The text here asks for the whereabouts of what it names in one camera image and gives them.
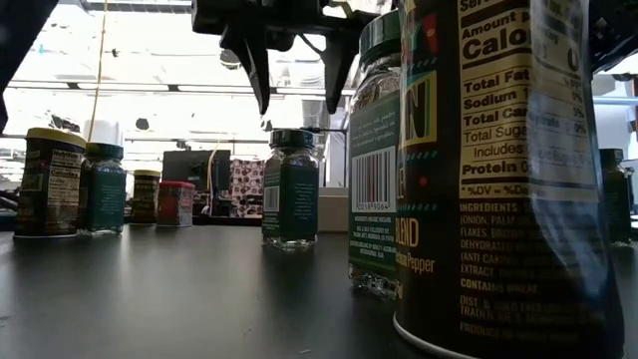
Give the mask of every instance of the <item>black table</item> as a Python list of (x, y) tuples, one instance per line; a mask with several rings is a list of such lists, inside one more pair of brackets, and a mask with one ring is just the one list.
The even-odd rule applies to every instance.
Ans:
[[(314, 253), (282, 255), (250, 227), (44, 246), (0, 233), (0, 358), (427, 358), (395, 333), (392, 303), (352, 293), (347, 246), (321, 235)], [(636, 251), (614, 255), (635, 338)]]

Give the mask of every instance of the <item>nutrition facts label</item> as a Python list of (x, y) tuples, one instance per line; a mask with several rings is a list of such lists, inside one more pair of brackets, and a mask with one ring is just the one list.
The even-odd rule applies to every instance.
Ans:
[(460, 1), (461, 199), (598, 201), (578, 4)]

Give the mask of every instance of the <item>green label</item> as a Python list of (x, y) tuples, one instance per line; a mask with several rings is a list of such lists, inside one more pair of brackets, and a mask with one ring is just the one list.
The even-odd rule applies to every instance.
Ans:
[(124, 224), (126, 189), (126, 174), (92, 173), (87, 203), (88, 229), (110, 229)]
[(350, 263), (395, 276), (399, 92), (352, 115), (350, 122)]
[(317, 234), (319, 170), (266, 165), (262, 232), (269, 236)]

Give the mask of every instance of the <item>jar lid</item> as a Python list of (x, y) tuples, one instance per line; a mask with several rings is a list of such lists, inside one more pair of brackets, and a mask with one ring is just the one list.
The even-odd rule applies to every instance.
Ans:
[(622, 149), (600, 149), (600, 162), (605, 165), (617, 165), (624, 160)]
[(110, 144), (88, 143), (87, 156), (102, 156), (121, 160), (124, 158), (124, 148)]
[(161, 173), (159, 171), (153, 171), (153, 170), (135, 170), (133, 171), (133, 176), (160, 177)]
[(379, 16), (363, 29), (359, 53), (364, 66), (381, 57), (401, 53), (399, 10)]
[(195, 188), (195, 185), (192, 183), (176, 180), (163, 180), (159, 183), (159, 186)]
[(285, 129), (270, 133), (270, 147), (293, 147), (314, 149), (314, 135), (309, 131)]
[(48, 128), (32, 128), (27, 132), (26, 139), (42, 139), (42, 140), (51, 140), (58, 141), (65, 144), (77, 146), (80, 148), (84, 148), (87, 146), (87, 141), (83, 139), (81, 136), (55, 130)]

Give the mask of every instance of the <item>robotic arm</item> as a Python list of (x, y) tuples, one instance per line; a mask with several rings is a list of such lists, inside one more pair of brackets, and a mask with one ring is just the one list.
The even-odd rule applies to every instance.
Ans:
[(351, 11), (344, 4), (346, 19), (328, 17), (325, 6), (338, 5), (329, 0), (193, 0), (192, 30), (221, 35), (221, 47), (234, 52), (245, 69), (261, 115), (270, 101), (266, 50), (288, 51), (297, 35), (324, 35), (326, 49), (320, 56), (326, 68), (326, 105), (334, 114), (361, 32), (377, 14)]

